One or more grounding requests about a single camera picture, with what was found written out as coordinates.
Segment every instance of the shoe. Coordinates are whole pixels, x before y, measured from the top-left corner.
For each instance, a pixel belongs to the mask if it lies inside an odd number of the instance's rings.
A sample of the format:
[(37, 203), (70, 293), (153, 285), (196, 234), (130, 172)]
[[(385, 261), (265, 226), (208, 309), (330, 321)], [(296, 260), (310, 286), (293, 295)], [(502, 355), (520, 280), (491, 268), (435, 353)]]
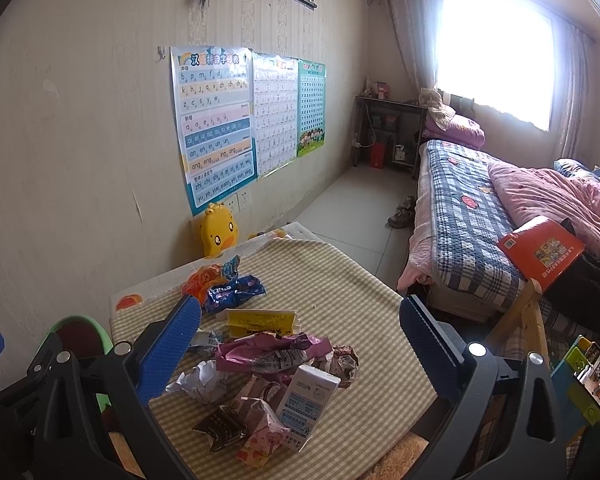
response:
[(416, 219), (416, 197), (408, 196), (403, 198), (395, 209), (395, 215), (387, 219), (387, 223), (393, 229), (404, 229), (405, 227), (414, 227)]

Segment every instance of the yellow packet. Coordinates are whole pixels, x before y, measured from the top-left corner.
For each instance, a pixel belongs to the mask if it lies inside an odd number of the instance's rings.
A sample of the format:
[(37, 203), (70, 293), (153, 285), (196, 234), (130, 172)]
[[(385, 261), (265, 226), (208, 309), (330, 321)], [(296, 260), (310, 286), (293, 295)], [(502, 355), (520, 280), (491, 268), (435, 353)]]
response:
[(290, 310), (227, 309), (227, 327), (232, 338), (245, 337), (258, 332), (278, 335), (294, 333), (296, 313)]

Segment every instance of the tile floor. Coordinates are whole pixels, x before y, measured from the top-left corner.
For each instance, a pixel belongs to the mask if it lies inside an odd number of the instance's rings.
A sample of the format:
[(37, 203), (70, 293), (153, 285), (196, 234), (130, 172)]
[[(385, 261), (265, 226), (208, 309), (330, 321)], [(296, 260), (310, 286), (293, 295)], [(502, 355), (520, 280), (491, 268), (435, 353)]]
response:
[(405, 171), (349, 168), (296, 221), (395, 290), (412, 230), (391, 229), (386, 220), (403, 197), (416, 196), (417, 187)]

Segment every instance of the chinese character chart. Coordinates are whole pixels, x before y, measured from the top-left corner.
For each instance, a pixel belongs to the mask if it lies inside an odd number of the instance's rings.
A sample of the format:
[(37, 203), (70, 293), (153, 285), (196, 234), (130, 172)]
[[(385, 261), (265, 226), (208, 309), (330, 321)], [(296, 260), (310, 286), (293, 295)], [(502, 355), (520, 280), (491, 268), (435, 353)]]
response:
[(298, 156), (324, 144), (326, 75), (323, 63), (299, 60)]
[(180, 153), (195, 215), (256, 178), (251, 51), (172, 47)]
[(296, 158), (298, 60), (253, 53), (253, 115), (258, 176)]

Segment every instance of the smartphone screen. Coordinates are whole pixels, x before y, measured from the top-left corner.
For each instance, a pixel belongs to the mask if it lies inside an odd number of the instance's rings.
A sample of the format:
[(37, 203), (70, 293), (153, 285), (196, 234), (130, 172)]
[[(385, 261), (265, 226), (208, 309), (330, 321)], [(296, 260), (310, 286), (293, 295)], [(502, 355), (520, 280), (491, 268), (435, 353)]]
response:
[(584, 357), (587, 359), (584, 370), (573, 375), (600, 406), (600, 347), (597, 343), (591, 344)]

